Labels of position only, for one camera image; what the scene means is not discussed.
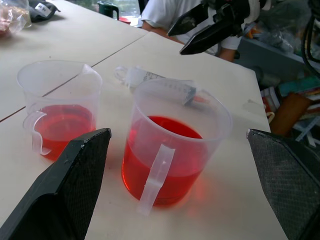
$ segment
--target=plastic bag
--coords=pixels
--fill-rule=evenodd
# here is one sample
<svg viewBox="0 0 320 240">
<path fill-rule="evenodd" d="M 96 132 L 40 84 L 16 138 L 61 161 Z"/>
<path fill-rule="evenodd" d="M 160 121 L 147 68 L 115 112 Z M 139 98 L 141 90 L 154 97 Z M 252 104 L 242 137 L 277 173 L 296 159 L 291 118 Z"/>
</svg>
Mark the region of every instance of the plastic bag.
<svg viewBox="0 0 320 240">
<path fill-rule="evenodd" d="M 261 42 L 285 52 L 296 52 L 301 46 L 301 37 L 311 16 L 306 0 L 286 0 L 269 11 L 262 11 L 258 28 Z"/>
<path fill-rule="evenodd" d="M 0 0 L 0 37 L 31 26 L 28 0 Z"/>
</svg>

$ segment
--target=plastic measuring cup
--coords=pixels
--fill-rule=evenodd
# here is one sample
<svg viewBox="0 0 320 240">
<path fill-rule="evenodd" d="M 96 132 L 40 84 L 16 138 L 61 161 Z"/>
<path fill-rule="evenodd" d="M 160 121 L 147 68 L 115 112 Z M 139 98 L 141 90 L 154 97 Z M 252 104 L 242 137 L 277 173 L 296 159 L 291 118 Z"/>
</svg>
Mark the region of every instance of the plastic measuring cup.
<svg viewBox="0 0 320 240">
<path fill-rule="evenodd" d="M 144 215 L 181 200 L 232 130 L 228 110 L 193 85 L 162 78 L 135 89 L 121 173 Z"/>
<path fill-rule="evenodd" d="M 22 68 L 27 117 L 23 128 L 32 135 L 32 150 L 57 160 L 68 142 L 96 129 L 102 78 L 80 62 L 42 61 Z"/>
</svg>

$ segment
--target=person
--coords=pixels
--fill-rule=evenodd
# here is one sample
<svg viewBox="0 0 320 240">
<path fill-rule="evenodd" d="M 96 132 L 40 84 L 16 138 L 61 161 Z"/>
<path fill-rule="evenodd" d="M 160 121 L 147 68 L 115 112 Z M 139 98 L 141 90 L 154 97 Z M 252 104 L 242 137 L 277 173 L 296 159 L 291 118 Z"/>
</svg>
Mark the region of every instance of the person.
<svg viewBox="0 0 320 240">
<path fill-rule="evenodd" d="M 186 34 L 172 37 L 168 36 L 167 32 L 178 17 L 200 3 L 201 0 L 149 0 L 141 15 L 141 20 L 143 21 L 142 28 L 149 32 L 159 34 L 167 39 L 185 44 L 196 32 L 208 25 L 214 24 L 213 16 L 216 14 L 216 10 L 209 7 L 208 19 L 198 24 L 194 29 Z M 240 40 L 241 38 L 236 36 L 228 37 L 220 43 L 219 52 L 218 46 L 215 45 L 209 48 L 206 53 L 216 55 L 221 59 L 233 62 Z"/>
</svg>

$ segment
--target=white shirt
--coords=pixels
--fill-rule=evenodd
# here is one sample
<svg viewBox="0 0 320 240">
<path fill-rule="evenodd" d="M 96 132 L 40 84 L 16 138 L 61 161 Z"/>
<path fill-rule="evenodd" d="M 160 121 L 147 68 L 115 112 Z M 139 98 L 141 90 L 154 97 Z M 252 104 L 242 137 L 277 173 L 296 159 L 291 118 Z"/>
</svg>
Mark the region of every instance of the white shirt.
<svg viewBox="0 0 320 240">
<path fill-rule="evenodd" d="M 178 17 L 193 9 L 200 3 L 201 0 L 149 0 L 141 15 L 141 19 L 154 28 L 163 28 L 168 31 Z M 177 35 L 176 38 L 179 41 L 186 43 L 196 32 L 208 25 L 214 24 L 213 16 L 215 14 L 216 10 L 209 7 L 208 19 L 198 24 L 198 26 L 186 34 Z M 240 41 L 240 37 L 230 36 L 221 42 L 221 47 L 236 50 Z M 218 45 L 214 45 L 206 52 L 215 55 L 218 52 Z"/>
</svg>

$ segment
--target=measuring cup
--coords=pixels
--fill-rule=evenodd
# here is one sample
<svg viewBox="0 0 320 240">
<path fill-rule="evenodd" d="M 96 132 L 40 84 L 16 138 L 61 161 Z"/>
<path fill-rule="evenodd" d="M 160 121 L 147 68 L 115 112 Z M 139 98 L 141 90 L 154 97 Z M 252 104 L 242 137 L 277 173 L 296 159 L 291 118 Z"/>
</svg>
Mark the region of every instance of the measuring cup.
<svg viewBox="0 0 320 240">
<path fill-rule="evenodd" d="M 143 215 L 181 200 L 232 130 L 228 110 L 194 85 L 162 78 L 134 92 L 121 173 Z"/>
<path fill-rule="evenodd" d="M 96 129 L 102 78 L 90 66 L 70 61 L 42 61 L 17 75 L 32 135 L 32 150 L 57 160 L 68 142 Z"/>
</svg>

